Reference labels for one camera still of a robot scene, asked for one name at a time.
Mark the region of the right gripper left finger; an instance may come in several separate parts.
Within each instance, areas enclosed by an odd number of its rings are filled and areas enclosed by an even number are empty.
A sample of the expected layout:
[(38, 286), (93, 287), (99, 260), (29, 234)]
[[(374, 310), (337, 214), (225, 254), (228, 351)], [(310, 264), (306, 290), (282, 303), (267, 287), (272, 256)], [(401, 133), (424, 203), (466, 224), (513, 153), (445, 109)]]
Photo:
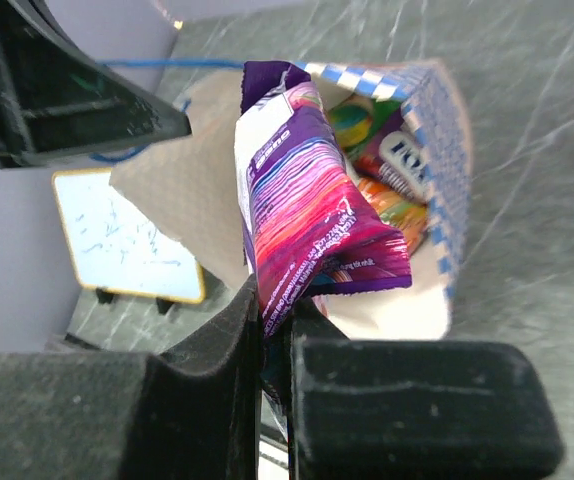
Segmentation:
[(162, 357), (172, 387), (177, 479), (256, 479), (262, 324), (256, 277), (230, 303)]

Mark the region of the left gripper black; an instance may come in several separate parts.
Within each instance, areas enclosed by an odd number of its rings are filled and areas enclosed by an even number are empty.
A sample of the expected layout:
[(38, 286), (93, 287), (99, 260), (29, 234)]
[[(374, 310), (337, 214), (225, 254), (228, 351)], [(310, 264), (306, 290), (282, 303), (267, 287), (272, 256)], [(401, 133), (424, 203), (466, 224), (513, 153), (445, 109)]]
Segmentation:
[(93, 61), (38, 15), (0, 1), (0, 167), (190, 135), (187, 115)]

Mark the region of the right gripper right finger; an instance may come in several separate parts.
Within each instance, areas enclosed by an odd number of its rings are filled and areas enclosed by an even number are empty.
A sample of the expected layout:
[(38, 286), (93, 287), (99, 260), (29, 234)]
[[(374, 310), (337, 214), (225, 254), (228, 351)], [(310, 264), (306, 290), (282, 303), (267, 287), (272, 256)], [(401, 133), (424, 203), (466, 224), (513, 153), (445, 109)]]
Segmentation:
[(287, 397), (286, 397), (286, 419), (287, 419), (287, 447), (289, 455), (289, 478), (296, 480), (296, 441), (294, 436), (293, 423), (293, 368), (292, 349), (293, 344), (298, 339), (305, 337), (323, 339), (347, 339), (347, 336), (337, 328), (314, 304), (310, 298), (301, 299), (296, 304), (289, 315), (286, 328), (286, 366), (287, 371)]

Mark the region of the purple snack packet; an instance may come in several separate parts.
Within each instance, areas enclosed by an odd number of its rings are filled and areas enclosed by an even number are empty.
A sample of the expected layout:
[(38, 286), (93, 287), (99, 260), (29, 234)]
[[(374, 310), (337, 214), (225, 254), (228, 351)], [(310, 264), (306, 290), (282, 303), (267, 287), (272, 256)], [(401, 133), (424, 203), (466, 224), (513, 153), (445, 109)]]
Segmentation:
[(287, 430), (286, 328), (295, 304), (412, 283), (402, 232), (383, 223), (350, 178), (311, 76), (249, 61), (234, 156), (244, 253), (258, 285), (262, 386)]

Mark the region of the blue checkered paper bag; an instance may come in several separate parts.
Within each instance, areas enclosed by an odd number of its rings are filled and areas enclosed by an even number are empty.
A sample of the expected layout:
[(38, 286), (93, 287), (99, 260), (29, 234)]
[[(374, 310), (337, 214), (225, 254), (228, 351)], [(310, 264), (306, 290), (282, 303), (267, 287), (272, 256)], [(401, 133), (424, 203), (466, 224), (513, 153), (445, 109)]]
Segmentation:
[[(473, 166), (463, 98), (438, 59), (248, 61), (188, 91), (191, 133), (115, 165), (110, 183), (236, 289), (254, 276), (266, 335), (316, 298), (352, 338), (438, 340), (465, 244)], [(382, 199), (360, 193), (327, 112), (397, 104), (384, 157), (427, 207), (409, 250)]]

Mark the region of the colourful candy packet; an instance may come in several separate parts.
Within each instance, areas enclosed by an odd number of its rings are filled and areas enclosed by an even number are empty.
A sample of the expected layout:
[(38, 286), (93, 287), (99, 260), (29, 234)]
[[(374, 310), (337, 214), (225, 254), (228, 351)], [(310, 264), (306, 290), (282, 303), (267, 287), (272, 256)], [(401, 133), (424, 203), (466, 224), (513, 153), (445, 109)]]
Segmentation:
[(408, 200), (421, 204), (428, 201), (427, 162), (399, 111), (349, 159), (357, 173), (379, 181)]

